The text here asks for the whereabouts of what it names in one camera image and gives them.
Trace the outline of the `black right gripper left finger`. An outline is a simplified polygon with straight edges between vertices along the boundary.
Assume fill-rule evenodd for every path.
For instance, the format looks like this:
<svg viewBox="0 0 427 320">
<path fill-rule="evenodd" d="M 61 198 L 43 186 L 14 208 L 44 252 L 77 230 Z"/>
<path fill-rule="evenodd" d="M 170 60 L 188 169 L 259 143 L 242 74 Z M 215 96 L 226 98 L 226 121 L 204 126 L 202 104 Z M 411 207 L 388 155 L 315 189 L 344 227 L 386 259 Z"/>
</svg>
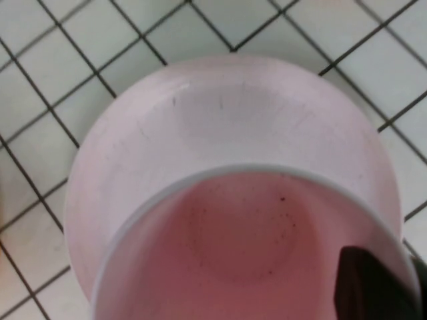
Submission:
<svg viewBox="0 0 427 320">
<path fill-rule="evenodd" d="M 371 252 L 343 247 L 334 288 L 338 319 L 418 319 L 411 292 Z"/>
</svg>

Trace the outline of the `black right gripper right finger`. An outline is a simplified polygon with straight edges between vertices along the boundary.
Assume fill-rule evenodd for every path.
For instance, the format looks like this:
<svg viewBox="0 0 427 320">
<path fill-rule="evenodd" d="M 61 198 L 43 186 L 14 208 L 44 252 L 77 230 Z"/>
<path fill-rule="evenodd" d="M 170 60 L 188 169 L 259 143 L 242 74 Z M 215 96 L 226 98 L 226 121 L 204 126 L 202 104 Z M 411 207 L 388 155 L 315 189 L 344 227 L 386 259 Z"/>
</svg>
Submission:
<svg viewBox="0 0 427 320">
<path fill-rule="evenodd" d="M 427 320 L 427 267 L 425 262 L 420 259 L 413 259 L 412 262 L 414 264 L 421 289 L 422 319 Z"/>
</svg>

